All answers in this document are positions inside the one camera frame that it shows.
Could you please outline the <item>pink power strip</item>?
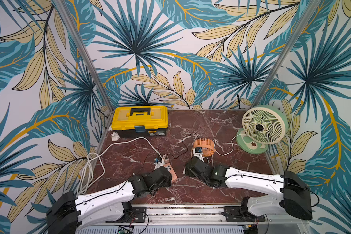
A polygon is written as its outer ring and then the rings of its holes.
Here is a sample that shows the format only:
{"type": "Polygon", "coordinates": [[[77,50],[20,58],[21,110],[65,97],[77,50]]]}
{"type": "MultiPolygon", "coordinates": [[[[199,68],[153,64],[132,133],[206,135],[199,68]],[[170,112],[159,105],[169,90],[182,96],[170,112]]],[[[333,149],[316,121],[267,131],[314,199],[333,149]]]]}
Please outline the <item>pink power strip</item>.
{"type": "Polygon", "coordinates": [[[168,172],[172,175],[171,182],[174,183],[177,180],[177,175],[176,175],[173,167],[171,166],[171,164],[167,163],[167,164],[163,164],[162,166],[165,167],[168,170],[168,172]]]}

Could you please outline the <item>pink USB charger adapter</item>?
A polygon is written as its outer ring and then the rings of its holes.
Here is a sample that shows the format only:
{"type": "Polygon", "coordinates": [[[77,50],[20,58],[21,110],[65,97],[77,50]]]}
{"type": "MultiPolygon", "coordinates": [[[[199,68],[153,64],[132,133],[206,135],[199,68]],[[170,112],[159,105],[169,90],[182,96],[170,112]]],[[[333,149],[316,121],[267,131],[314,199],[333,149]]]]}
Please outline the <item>pink USB charger adapter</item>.
{"type": "Polygon", "coordinates": [[[163,155],[161,158],[162,158],[162,164],[163,164],[163,165],[169,163],[169,158],[168,158],[167,155],[163,155]]]}

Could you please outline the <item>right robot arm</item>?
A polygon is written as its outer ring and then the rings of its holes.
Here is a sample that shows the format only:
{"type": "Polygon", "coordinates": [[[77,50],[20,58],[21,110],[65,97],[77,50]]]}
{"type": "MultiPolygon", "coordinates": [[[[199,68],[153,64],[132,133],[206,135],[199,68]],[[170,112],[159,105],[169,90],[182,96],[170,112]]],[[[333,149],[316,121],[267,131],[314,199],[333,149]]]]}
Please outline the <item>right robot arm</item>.
{"type": "Polygon", "coordinates": [[[226,165],[209,166],[193,157],[185,164],[185,174],[196,177],[212,188],[246,189],[262,193],[261,197],[245,197],[240,206],[241,216],[260,217],[287,213],[301,220],[312,220],[311,190],[295,173],[281,175],[258,174],[226,165]]]}

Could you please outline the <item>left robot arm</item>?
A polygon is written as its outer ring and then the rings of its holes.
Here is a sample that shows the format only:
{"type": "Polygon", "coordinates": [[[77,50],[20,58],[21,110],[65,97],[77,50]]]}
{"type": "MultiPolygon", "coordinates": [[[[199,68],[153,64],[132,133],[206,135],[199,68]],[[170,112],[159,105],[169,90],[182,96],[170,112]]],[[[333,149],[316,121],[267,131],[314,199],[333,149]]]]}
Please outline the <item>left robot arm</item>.
{"type": "Polygon", "coordinates": [[[130,219],[131,201],[155,195],[170,187],[172,174],[164,166],[150,173],[132,175],[121,184],[86,195],[63,194],[47,211],[47,232],[74,234],[83,228],[106,221],[130,219]]]}

